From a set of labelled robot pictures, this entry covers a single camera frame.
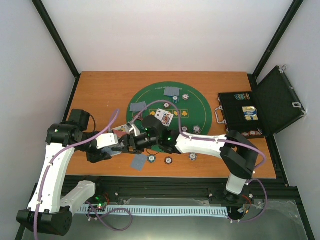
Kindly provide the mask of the grey playing card deck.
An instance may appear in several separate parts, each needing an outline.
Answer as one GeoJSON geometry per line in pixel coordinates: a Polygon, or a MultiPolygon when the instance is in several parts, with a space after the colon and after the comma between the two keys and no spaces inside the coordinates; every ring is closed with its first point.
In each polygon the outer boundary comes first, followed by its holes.
{"type": "Polygon", "coordinates": [[[121,151],[114,151],[110,147],[104,147],[101,151],[102,151],[102,153],[109,154],[111,157],[122,154],[121,151]]]}

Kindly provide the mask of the blue patterned playing card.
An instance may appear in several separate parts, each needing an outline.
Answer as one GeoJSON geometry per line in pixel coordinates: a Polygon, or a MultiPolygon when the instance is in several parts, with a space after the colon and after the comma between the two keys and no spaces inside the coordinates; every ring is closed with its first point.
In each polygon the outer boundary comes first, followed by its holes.
{"type": "Polygon", "coordinates": [[[131,103],[129,106],[130,112],[141,112],[141,111],[145,111],[146,109],[147,109],[147,104],[145,101],[131,103]]]}

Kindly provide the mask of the dark red poker chip stack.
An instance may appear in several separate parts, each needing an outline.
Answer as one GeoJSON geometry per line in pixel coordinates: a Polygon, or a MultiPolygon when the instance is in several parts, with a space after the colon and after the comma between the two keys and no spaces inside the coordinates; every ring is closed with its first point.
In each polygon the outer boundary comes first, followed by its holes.
{"type": "Polygon", "coordinates": [[[171,165],[173,163],[173,159],[171,157],[166,157],[164,159],[165,164],[171,165]]]}

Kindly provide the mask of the dark red chips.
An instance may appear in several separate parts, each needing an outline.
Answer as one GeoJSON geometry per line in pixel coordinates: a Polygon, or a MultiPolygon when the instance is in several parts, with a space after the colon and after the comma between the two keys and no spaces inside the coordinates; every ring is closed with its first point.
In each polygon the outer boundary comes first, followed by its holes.
{"type": "Polygon", "coordinates": [[[168,109],[171,105],[169,103],[165,103],[163,106],[165,109],[168,109]]]}
{"type": "Polygon", "coordinates": [[[188,131],[188,127],[187,126],[183,126],[181,129],[182,129],[183,132],[187,132],[188,131]]]}

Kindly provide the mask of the blue white poker chip stack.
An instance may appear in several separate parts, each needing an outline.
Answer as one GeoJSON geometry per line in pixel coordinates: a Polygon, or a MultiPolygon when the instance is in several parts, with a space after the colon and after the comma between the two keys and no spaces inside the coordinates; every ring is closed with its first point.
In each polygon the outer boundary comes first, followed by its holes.
{"type": "Polygon", "coordinates": [[[188,157],[189,157],[189,159],[191,160],[191,161],[195,161],[196,159],[197,159],[197,154],[196,153],[189,153],[189,155],[188,155],[188,157]]]}

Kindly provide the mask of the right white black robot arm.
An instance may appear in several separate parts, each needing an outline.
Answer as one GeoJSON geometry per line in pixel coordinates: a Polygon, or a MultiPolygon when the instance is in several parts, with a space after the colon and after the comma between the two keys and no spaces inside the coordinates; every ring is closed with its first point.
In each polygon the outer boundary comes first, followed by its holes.
{"type": "Polygon", "coordinates": [[[201,154],[223,160],[230,174],[225,186],[225,197],[234,200],[252,178],[258,159],[258,149],[237,131],[226,135],[197,135],[169,130],[153,115],[142,121],[144,132],[126,134],[119,139],[115,152],[141,154],[158,146],[167,154],[201,154]]]}

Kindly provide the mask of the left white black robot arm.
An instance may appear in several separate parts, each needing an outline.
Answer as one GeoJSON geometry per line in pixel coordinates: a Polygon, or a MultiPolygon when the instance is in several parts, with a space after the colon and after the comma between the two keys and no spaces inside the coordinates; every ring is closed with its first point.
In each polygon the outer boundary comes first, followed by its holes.
{"type": "Polygon", "coordinates": [[[75,212],[91,199],[103,198],[104,188],[91,180],[82,180],[62,197],[67,168],[76,151],[86,153],[87,161],[98,163],[111,159],[103,149],[118,143],[117,135],[110,133],[111,126],[119,116],[119,109],[113,113],[110,123],[102,131],[87,132],[91,114],[81,109],[73,109],[69,118],[53,124],[46,135],[45,160],[37,187],[26,209],[19,210],[16,220],[39,234],[65,236],[70,230],[75,212]]]}

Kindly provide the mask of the round green poker mat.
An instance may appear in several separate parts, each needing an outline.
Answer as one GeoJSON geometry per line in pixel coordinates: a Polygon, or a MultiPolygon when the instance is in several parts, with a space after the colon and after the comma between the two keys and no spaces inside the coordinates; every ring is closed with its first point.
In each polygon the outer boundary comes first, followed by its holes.
{"type": "Polygon", "coordinates": [[[175,105],[180,112],[181,126],[186,126],[188,128],[187,132],[190,134],[193,133],[193,126],[200,126],[200,135],[207,135],[213,123],[213,114],[209,102],[197,89],[180,82],[158,82],[141,89],[128,104],[126,121],[130,122],[138,113],[130,111],[131,103],[146,102],[148,105],[157,100],[172,102],[172,97],[164,96],[165,87],[180,88],[179,102],[175,105]],[[183,100],[183,94],[188,94],[189,99],[183,100]]]}

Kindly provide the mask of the red white chips in case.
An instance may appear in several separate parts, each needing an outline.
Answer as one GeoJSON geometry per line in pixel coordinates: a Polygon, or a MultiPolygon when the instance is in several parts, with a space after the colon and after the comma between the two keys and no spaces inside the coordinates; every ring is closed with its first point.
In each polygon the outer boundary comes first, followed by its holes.
{"type": "Polygon", "coordinates": [[[250,131],[244,131],[241,133],[245,138],[253,139],[253,138],[262,138],[263,134],[259,130],[250,130],[250,131]]]}

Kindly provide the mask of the blue gold card deck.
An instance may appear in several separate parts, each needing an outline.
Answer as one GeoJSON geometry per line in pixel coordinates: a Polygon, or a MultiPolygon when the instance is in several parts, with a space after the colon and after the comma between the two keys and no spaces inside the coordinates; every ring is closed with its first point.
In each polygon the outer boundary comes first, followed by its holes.
{"type": "Polygon", "coordinates": [[[254,106],[243,106],[242,112],[246,121],[258,121],[258,111],[254,106]]]}

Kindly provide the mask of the multicolour chip row in case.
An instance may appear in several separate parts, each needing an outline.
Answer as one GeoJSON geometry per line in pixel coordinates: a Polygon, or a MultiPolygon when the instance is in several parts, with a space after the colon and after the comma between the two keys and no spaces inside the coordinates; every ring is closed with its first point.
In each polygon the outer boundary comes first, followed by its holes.
{"type": "Polygon", "coordinates": [[[251,99],[249,93],[235,93],[234,97],[237,101],[248,101],[251,99]]]}

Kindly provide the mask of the black poker case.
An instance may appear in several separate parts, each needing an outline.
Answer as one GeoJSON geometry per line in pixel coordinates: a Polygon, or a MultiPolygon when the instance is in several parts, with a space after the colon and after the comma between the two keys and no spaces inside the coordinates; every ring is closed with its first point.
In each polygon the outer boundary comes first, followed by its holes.
{"type": "Polygon", "coordinates": [[[227,132],[240,134],[259,130],[263,138],[278,134],[303,118],[307,112],[291,85],[285,66],[275,66],[252,91],[219,93],[219,106],[214,110],[216,122],[225,126],[227,132]],[[235,94],[249,93],[250,100],[236,100],[235,94]],[[242,107],[257,109],[258,120],[246,121],[242,107]]]}

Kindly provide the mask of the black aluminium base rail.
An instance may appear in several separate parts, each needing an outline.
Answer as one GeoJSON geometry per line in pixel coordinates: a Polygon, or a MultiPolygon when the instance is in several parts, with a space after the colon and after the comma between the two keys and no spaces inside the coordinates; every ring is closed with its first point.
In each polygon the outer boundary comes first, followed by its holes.
{"type": "Polygon", "coordinates": [[[239,196],[231,196],[226,191],[225,178],[170,178],[170,177],[119,177],[119,176],[72,176],[65,178],[62,184],[62,196],[68,194],[79,181],[96,180],[97,193],[108,194],[112,203],[121,199],[208,199],[211,204],[236,206],[245,203],[245,198],[252,195],[252,200],[302,200],[297,187],[286,186],[277,179],[263,179],[260,183],[251,182],[243,188],[239,196]]]}

